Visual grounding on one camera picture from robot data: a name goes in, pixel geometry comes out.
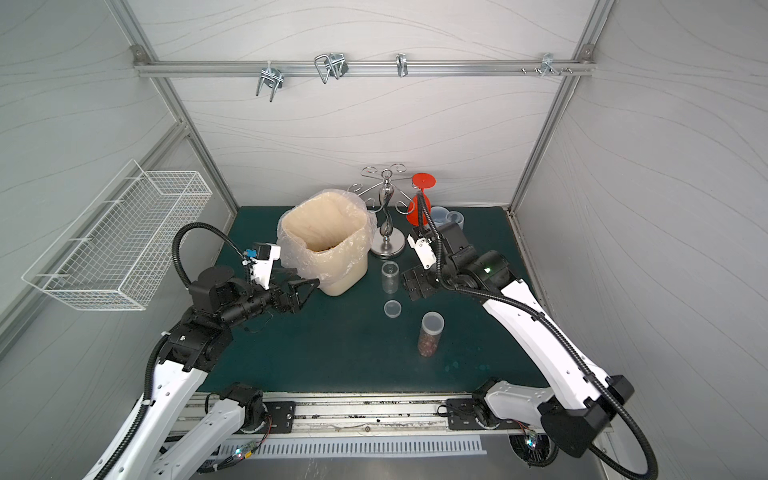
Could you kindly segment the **jar with dried flowers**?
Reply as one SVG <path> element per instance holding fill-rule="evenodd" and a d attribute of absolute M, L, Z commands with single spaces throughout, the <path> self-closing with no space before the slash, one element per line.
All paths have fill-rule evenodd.
<path fill-rule="evenodd" d="M 381 267 L 382 289 L 387 294 L 395 294 L 399 289 L 399 265 L 394 261 L 385 261 Z"/>

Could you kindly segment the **clear plastic jar lid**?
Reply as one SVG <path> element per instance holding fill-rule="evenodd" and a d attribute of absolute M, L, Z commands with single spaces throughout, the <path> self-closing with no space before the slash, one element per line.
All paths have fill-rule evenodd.
<path fill-rule="evenodd" d="M 388 318 L 398 318 L 402 313 L 402 305 L 397 300 L 388 300 L 383 306 L 383 311 Z"/>

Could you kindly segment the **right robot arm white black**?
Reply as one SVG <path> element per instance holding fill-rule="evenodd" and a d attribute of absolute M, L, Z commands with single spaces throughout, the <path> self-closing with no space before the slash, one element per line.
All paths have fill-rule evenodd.
<path fill-rule="evenodd" d="M 507 259 L 495 250 L 478 254 L 455 223 L 437 225 L 423 193 L 412 201 L 417 220 L 408 237 L 419 266 L 404 275 L 412 298 L 441 290 L 479 302 L 518 343 L 543 374 L 544 388 L 514 385 L 500 378 L 486 381 L 472 396 L 475 422 L 493 430 L 506 421 L 520 434 L 511 439 L 515 453 L 531 467 L 550 465 L 560 453 L 574 458 L 594 454 L 626 479 L 655 479 L 658 461 L 645 433 L 625 405 L 634 393 L 622 375 L 609 375 L 581 352 L 545 312 Z M 620 419 L 644 456 L 636 472 L 596 445 L 603 430 Z"/>

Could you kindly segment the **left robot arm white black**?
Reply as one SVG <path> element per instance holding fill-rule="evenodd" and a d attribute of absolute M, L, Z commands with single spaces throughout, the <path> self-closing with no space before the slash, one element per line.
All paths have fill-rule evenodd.
<path fill-rule="evenodd" d="M 152 348 L 143 392 L 120 430 L 87 473 L 89 479 L 190 479 L 249 459 L 271 432 L 273 413 L 262 390 L 233 383 L 193 428 L 170 448 L 164 445 L 182 410 L 213 371 L 234 339 L 233 331 L 266 313 L 298 313 L 320 285 L 293 268 L 276 266 L 280 248 L 257 243 L 239 250 L 244 278 L 214 266 L 190 279 L 180 247 L 192 230 L 206 230 L 234 243 L 203 222 L 182 226 L 171 244 L 171 260 L 192 300 L 181 319 Z"/>

